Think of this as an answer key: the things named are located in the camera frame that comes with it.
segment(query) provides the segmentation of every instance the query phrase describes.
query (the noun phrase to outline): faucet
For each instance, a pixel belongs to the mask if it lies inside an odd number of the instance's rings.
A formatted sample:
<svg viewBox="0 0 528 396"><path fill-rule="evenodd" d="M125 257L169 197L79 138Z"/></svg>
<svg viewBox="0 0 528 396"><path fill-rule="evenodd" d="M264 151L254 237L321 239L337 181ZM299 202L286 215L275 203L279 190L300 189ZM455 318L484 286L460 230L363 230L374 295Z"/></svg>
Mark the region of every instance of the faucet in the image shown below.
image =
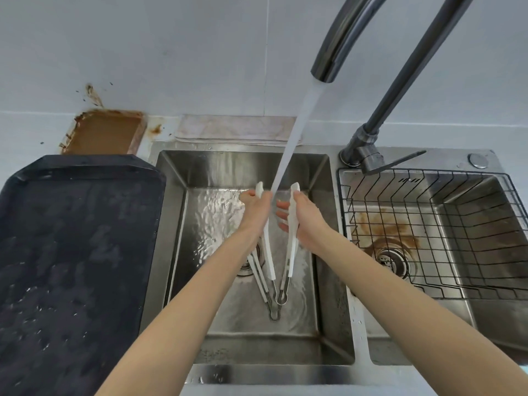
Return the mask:
<svg viewBox="0 0 528 396"><path fill-rule="evenodd" d="M315 58L311 71L315 79L325 83L334 81L352 46L384 2L385 0L345 1ZM348 145L340 151L340 159L345 165L360 167L365 175L373 175L426 152L414 152L387 164L374 143L378 139L380 126L440 48L471 2L472 0L444 1L371 117L356 130Z"/></svg>

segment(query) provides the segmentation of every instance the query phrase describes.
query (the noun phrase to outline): wire rack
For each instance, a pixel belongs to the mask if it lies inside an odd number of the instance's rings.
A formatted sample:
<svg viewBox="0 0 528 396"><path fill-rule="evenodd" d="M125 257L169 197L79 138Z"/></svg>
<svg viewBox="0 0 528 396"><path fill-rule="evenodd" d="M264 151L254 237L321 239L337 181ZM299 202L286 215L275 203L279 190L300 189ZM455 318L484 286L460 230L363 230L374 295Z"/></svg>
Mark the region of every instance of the wire rack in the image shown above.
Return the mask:
<svg viewBox="0 0 528 396"><path fill-rule="evenodd" d="M345 235L436 299L528 300L528 219L509 176L339 170Z"/></svg>

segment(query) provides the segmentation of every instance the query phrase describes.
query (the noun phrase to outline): white wall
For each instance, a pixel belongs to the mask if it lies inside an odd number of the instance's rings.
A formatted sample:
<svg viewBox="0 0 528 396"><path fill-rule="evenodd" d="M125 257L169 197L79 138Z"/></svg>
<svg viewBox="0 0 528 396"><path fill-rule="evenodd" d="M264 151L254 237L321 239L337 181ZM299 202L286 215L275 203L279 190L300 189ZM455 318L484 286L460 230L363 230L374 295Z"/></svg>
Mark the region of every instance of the white wall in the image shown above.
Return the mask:
<svg viewBox="0 0 528 396"><path fill-rule="evenodd" d="M343 1L2 0L0 111L296 116ZM365 121L442 2L388 0L313 119ZM527 10L475 0L389 122L528 126Z"/></svg>

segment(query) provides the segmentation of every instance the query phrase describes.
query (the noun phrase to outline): brown stain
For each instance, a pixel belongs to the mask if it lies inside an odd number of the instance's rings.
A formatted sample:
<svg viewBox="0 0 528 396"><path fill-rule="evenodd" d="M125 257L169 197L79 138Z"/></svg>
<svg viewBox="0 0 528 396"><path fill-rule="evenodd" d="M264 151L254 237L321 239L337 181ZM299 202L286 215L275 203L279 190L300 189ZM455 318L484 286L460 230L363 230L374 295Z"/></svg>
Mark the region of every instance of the brown stain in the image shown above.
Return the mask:
<svg viewBox="0 0 528 396"><path fill-rule="evenodd" d="M418 258L419 239L413 236L410 223L398 222L390 208L381 207L380 212L357 212L357 235L371 236L372 244L363 251L372 256L386 247L399 246L414 258Z"/></svg>
<svg viewBox="0 0 528 396"><path fill-rule="evenodd" d="M147 136L149 137L149 139L154 139L156 136L158 136L159 134L161 134L162 132L162 124L159 124L159 125L156 125L155 127L153 127L152 129L149 129L147 131Z"/></svg>
<svg viewBox="0 0 528 396"><path fill-rule="evenodd" d="M134 154L145 132L145 116L139 111L90 110L75 122L66 145L59 145L63 154Z"/></svg>
<svg viewBox="0 0 528 396"><path fill-rule="evenodd" d="M86 84L85 90L86 90L86 96L92 101L94 106L101 107L101 108L105 107L102 104L101 97L99 97L99 95L97 94L96 90L94 89L91 83Z"/></svg>

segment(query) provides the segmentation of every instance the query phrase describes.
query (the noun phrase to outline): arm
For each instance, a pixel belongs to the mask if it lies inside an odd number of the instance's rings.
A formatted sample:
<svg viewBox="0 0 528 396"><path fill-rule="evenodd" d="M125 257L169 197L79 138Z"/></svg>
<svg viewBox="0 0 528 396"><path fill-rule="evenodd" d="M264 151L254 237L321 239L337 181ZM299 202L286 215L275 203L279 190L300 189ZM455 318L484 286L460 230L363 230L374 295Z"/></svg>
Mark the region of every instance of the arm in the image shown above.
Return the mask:
<svg viewBox="0 0 528 396"><path fill-rule="evenodd" d="M305 195L297 193L295 200L299 241L345 282L435 392L526 394L528 375L498 347L332 230ZM280 208L288 205L277 203ZM287 218L282 211L277 215ZM279 225L287 231L286 224Z"/></svg>
<svg viewBox="0 0 528 396"><path fill-rule="evenodd" d="M179 394L202 341L238 270L257 245L268 219L271 193L240 200L239 228L130 346L96 396Z"/></svg>

